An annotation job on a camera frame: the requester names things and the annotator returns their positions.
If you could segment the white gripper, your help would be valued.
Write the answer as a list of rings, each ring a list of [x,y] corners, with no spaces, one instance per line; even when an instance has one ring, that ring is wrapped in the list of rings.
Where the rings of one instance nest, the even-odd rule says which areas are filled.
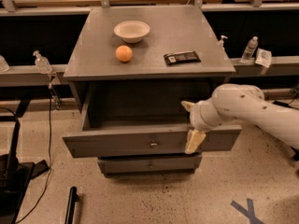
[[[185,146],[186,154],[193,154],[206,138],[204,132],[223,124],[223,117],[217,112],[211,100],[192,103],[182,101],[181,104],[190,114],[190,123],[195,130],[189,130]]]

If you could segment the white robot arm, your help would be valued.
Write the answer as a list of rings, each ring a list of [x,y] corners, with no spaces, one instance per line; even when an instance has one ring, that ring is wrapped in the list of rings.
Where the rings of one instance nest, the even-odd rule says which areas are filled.
[[[197,103],[182,101],[190,114],[186,154],[193,154],[203,143],[206,133],[225,121],[239,119],[258,126],[290,147],[299,149],[299,111],[270,104],[261,89],[251,85],[224,84],[209,99]]]

